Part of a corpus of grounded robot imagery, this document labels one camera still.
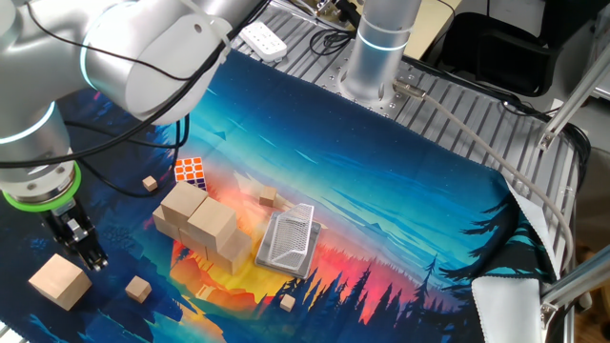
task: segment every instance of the small wooden cube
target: small wooden cube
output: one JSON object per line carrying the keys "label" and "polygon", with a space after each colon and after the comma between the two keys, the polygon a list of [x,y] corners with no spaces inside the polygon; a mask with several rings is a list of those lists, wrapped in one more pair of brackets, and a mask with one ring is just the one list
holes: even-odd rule
{"label": "small wooden cube", "polygon": [[145,178],[144,180],[142,180],[142,184],[144,185],[144,188],[148,192],[152,192],[152,191],[156,190],[156,180],[152,176],[149,176],[149,177]]}
{"label": "small wooden cube", "polygon": [[156,229],[159,232],[167,235],[168,237],[172,238],[173,240],[177,240],[178,242],[181,242],[180,231],[179,231],[178,227],[176,227],[172,223],[168,223],[165,220],[165,215],[163,215],[163,210],[161,209],[160,206],[156,210],[154,210],[154,212],[152,213],[152,220],[154,220],[154,225],[156,226]]}
{"label": "small wooden cube", "polygon": [[194,240],[188,232],[185,232],[182,229],[180,229],[180,242],[182,242],[185,247],[198,254],[201,258],[208,259],[208,250],[206,249],[206,246]]}
{"label": "small wooden cube", "polygon": [[292,311],[294,305],[295,299],[287,294],[282,297],[282,301],[279,303],[279,307],[286,312]]}
{"label": "small wooden cube", "polygon": [[218,252],[237,230],[235,210],[212,198],[207,198],[189,218],[189,235]]}
{"label": "small wooden cube", "polygon": [[265,186],[263,192],[260,194],[260,198],[258,198],[258,204],[273,207],[276,195],[277,189]]}
{"label": "small wooden cube", "polygon": [[50,301],[69,311],[92,285],[81,270],[55,254],[31,277],[30,283]]}
{"label": "small wooden cube", "polygon": [[208,193],[186,182],[178,182],[168,196],[161,201],[165,220],[187,230],[188,221]]}
{"label": "small wooden cube", "polygon": [[235,230],[219,252],[208,249],[208,260],[231,275],[237,274],[252,252],[252,238],[240,230]]}
{"label": "small wooden cube", "polygon": [[131,299],[139,302],[140,304],[146,300],[153,289],[148,281],[143,280],[139,276],[134,276],[132,282],[127,285],[125,292]]}

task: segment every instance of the large wooden block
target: large wooden block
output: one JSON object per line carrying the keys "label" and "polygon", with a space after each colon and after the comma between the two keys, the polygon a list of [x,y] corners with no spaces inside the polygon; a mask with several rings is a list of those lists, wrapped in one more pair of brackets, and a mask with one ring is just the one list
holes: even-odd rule
{"label": "large wooden block", "polygon": [[235,230],[235,210],[210,197],[189,218],[189,235],[208,247],[208,251],[222,249]]}
{"label": "large wooden block", "polygon": [[163,215],[163,210],[160,206],[152,213],[152,220],[159,232],[167,235],[173,240],[177,240],[178,242],[181,241],[178,227],[165,220],[165,215]]}
{"label": "large wooden block", "polygon": [[207,197],[207,192],[186,182],[178,182],[161,201],[165,220],[187,230],[189,218]]}
{"label": "large wooden block", "polygon": [[194,251],[200,257],[208,259],[208,250],[206,249],[206,246],[194,240],[188,232],[185,232],[182,229],[180,229],[180,241],[185,247]]}
{"label": "large wooden block", "polygon": [[152,191],[156,190],[156,187],[157,187],[156,180],[152,176],[149,176],[149,177],[145,178],[144,180],[142,180],[142,185],[144,185],[144,188],[148,192],[152,192]]}
{"label": "large wooden block", "polygon": [[294,305],[295,299],[287,294],[282,297],[282,301],[279,303],[279,307],[286,312],[292,311]]}
{"label": "large wooden block", "polygon": [[235,275],[252,252],[252,238],[240,230],[235,230],[219,252],[208,249],[208,260],[216,266]]}
{"label": "large wooden block", "polygon": [[132,282],[130,282],[130,284],[127,285],[127,288],[125,288],[127,296],[140,304],[146,300],[147,296],[149,296],[152,290],[153,288],[151,287],[151,284],[139,276],[134,276]]}
{"label": "large wooden block", "polygon": [[263,206],[274,206],[275,197],[277,196],[277,189],[269,186],[265,186],[263,192],[260,194],[260,198],[258,198],[258,204]]}
{"label": "large wooden block", "polygon": [[58,254],[51,257],[31,277],[30,283],[66,311],[69,311],[92,285],[83,270]]}

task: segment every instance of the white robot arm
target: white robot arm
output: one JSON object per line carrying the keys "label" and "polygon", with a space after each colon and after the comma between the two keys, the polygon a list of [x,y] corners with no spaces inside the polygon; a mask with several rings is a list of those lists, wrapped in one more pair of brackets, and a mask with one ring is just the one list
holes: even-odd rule
{"label": "white robot arm", "polygon": [[206,14],[211,1],[0,0],[0,190],[91,269],[107,256],[74,197],[80,171],[54,101],[92,87],[143,124],[181,119],[224,62],[233,26],[262,3],[220,7],[229,22]]}

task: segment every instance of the black chair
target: black chair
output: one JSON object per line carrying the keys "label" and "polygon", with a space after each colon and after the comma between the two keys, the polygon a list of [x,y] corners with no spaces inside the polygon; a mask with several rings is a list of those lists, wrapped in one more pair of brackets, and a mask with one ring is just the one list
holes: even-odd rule
{"label": "black chair", "polygon": [[545,94],[563,44],[610,0],[546,0],[540,36],[478,13],[456,16],[437,64],[526,96]]}

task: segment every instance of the black cable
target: black cable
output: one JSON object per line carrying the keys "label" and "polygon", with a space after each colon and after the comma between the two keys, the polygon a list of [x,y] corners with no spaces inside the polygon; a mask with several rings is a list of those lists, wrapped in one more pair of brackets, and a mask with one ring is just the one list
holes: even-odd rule
{"label": "black cable", "polygon": [[157,194],[159,194],[160,192],[162,192],[163,190],[165,190],[165,188],[173,182],[172,173],[173,173],[173,170],[175,169],[175,164],[178,160],[178,151],[180,149],[180,144],[182,143],[183,140],[186,143],[186,140],[189,137],[189,125],[186,123],[188,123],[188,119],[185,120],[184,139],[180,139],[180,122],[177,121],[175,123],[175,144],[171,145],[171,147],[173,147],[173,160],[172,160],[172,164],[170,165],[170,169],[169,169],[170,175],[168,176],[168,178],[165,179],[165,182],[158,185],[158,187],[151,192],[138,193],[138,192],[128,191],[120,186],[115,185],[111,180],[109,180],[106,176],[104,176],[101,172],[99,172],[89,162],[85,161],[84,158],[79,158],[78,163],[81,164],[83,167],[85,167],[89,172],[91,172],[93,174],[93,176],[97,177],[100,181],[102,181],[108,187],[114,189],[117,192],[120,192],[124,195],[134,197],[134,198],[154,197]]}
{"label": "black cable", "polygon": [[304,13],[305,15],[307,15],[308,17],[311,17],[311,16],[312,16],[312,14],[311,14],[311,13],[307,12],[306,10],[304,10],[304,9],[301,7],[301,6],[302,6],[301,4],[297,4],[297,3],[295,3],[293,0],[288,0],[288,2],[289,2],[289,3],[291,3],[291,4],[293,4],[293,6],[294,6],[294,7],[295,7],[297,10],[300,10],[301,12],[303,12],[303,13]]}
{"label": "black cable", "polygon": [[[356,38],[355,31],[339,29],[320,30],[309,40],[309,49],[318,56],[328,56],[343,50],[354,38]],[[322,51],[315,49],[315,44],[320,39],[323,39],[322,46],[324,49]]]}
{"label": "black cable", "polygon": [[[529,106],[527,106],[518,100],[515,102],[507,101],[506,103],[500,102],[500,104],[512,114],[534,117],[544,123],[548,123],[551,119],[553,119],[553,117],[549,116],[549,114],[559,110],[559,108],[557,108],[552,109],[550,111],[541,112],[534,109],[531,104],[528,103]],[[509,109],[506,105],[511,105],[515,107],[519,112]],[[577,153],[579,158],[579,183],[577,186],[578,192],[580,190],[580,187],[582,187],[584,177],[587,174],[589,157],[591,156],[591,141],[581,128],[571,123],[566,124],[565,127],[561,130],[561,132],[563,132],[565,134],[565,137],[570,141],[570,143],[572,143],[574,151]]]}
{"label": "black cable", "polygon": [[[185,126],[188,128],[190,126],[190,116],[187,115],[184,119],[185,119]],[[94,131],[94,132],[98,132],[101,134],[106,134],[108,136],[111,137],[116,137],[118,135],[118,133],[114,133],[110,130],[106,130],[106,129],[102,129],[99,128],[95,125],[89,125],[89,124],[85,124],[85,123],[80,123],[80,122],[75,122],[75,121],[71,121],[71,120],[65,120],[64,124],[66,126],[69,127],[73,127],[73,128],[79,128],[79,129],[84,129],[84,130],[89,130],[89,131]],[[187,142],[187,138],[188,136],[185,134],[184,137],[182,138],[182,140],[179,143],[179,147],[182,148],[186,142]],[[130,143],[134,143],[136,145],[141,145],[144,147],[151,147],[151,148],[160,148],[160,149],[173,149],[175,147],[175,144],[156,144],[156,143],[151,143],[151,142],[147,142],[144,140],[140,140],[140,139],[135,139],[135,138],[130,138],[127,140]]]}
{"label": "black cable", "polygon": [[502,107],[506,111],[508,111],[508,112],[510,112],[510,113],[512,113],[514,115],[525,116],[525,117],[542,117],[542,116],[545,116],[545,115],[553,114],[556,111],[559,111],[561,109],[561,107],[558,107],[556,109],[552,109],[552,110],[544,111],[544,112],[535,111],[535,112],[531,112],[531,113],[524,113],[524,112],[519,112],[519,111],[514,111],[514,110],[509,109],[508,106],[507,106],[508,104],[509,103],[507,101],[500,101],[499,102],[499,105],[502,105]]}
{"label": "black cable", "polygon": [[120,55],[118,53],[110,52],[110,51],[107,51],[107,50],[103,50],[103,49],[99,49],[99,48],[94,48],[94,47],[86,46],[86,45],[83,45],[83,44],[80,44],[80,43],[77,43],[77,42],[73,42],[70,39],[66,39],[66,38],[60,37],[60,36],[56,35],[55,33],[45,29],[42,25],[40,25],[40,23],[38,22],[38,19],[36,19],[36,16],[31,11],[30,1],[26,3],[26,6],[28,7],[28,13],[30,14],[31,20],[34,22],[34,24],[36,24],[38,29],[40,29],[42,32],[46,33],[47,35],[49,35],[49,36],[51,36],[51,37],[53,37],[53,38],[55,38],[57,40],[60,40],[60,41],[62,41],[64,43],[68,43],[70,45],[74,45],[74,46],[79,47],[79,48],[84,48],[84,49],[87,49],[87,50],[97,51],[97,52],[100,52],[100,53],[107,54],[108,56],[112,56],[112,57],[116,57],[116,58],[124,59],[126,61],[130,61],[130,62],[134,62],[134,63],[140,64],[140,65],[148,67],[148,68],[150,68],[150,69],[152,69],[154,71],[158,71],[158,72],[164,74],[165,76],[167,76],[167,77],[169,77],[169,78],[171,78],[173,80],[177,80],[177,81],[189,81],[189,80],[191,80],[193,78],[193,75],[191,75],[189,77],[174,76],[174,75],[171,75],[170,73],[168,73],[166,71],[163,71],[162,69],[160,69],[160,68],[158,68],[158,67],[156,67],[156,66],[154,66],[154,65],[152,65],[152,64],[150,64],[148,62],[140,61],[140,60],[138,60],[136,58],[122,56],[122,55]]}

